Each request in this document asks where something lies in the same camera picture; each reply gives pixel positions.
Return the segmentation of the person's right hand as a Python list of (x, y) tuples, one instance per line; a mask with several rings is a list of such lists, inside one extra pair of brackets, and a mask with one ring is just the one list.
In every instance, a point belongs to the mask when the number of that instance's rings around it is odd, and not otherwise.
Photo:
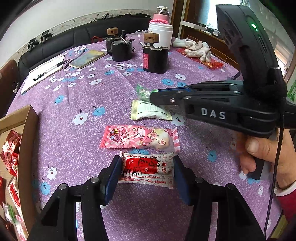
[[(236, 150), (239, 153), (243, 173), (248, 174), (255, 171), (255, 157), (275, 163), (278, 141), (251, 137), (242, 133), (236, 135)], [(288, 129), (283, 132), (276, 179), (281, 190), (287, 189), (295, 182), (295, 148)]]

